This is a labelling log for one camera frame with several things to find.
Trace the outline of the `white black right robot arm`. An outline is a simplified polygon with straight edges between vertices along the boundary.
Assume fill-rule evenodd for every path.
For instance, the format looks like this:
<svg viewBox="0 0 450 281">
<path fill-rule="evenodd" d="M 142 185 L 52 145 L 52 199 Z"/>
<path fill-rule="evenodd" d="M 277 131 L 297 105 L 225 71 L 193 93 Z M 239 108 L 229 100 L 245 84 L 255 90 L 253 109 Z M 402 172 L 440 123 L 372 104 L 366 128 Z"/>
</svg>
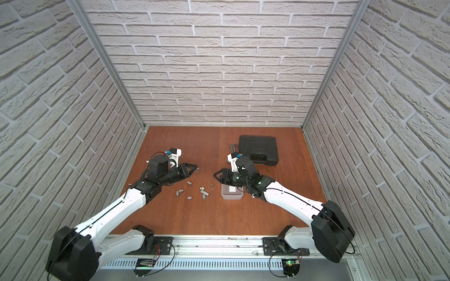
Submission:
<svg viewBox="0 0 450 281">
<path fill-rule="evenodd" d="M 331 200 L 326 203 L 308 199 L 284 187 L 275 179 L 261 174 L 247 156 L 230 160 L 231 168 L 216 172 L 214 178 L 223 185 L 242 187 L 255 199 L 276 205 L 295 215 L 310 228 L 303 231 L 286 227 L 279 237 L 281 252 L 286 247 L 316 249 L 328 260 L 339 263 L 345 254 L 353 255 L 352 244 L 355 229 L 339 205 Z"/>
</svg>

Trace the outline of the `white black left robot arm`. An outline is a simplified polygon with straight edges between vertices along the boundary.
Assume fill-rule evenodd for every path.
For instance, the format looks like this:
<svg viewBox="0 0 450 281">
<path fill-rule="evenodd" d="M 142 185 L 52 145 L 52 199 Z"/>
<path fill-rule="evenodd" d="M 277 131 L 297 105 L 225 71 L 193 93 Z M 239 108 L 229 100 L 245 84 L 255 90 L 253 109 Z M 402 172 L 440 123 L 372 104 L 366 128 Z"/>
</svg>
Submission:
<svg viewBox="0 0 450 281">
<path fill-rule="evenodd" d="M 58 230 L 45 270 L 60 281 L 88 281 L 105 264 L 130 252 L 161 254 L 153 230 L 138 225 L 123 235 L 106 237 L 131 214 L 151 202 L 164 186 L 189 178 L 197 165 L 179 163 L 175 157 L 156 155 L 141 177 L 115 202 L 85 222 Z"/>
</svg>

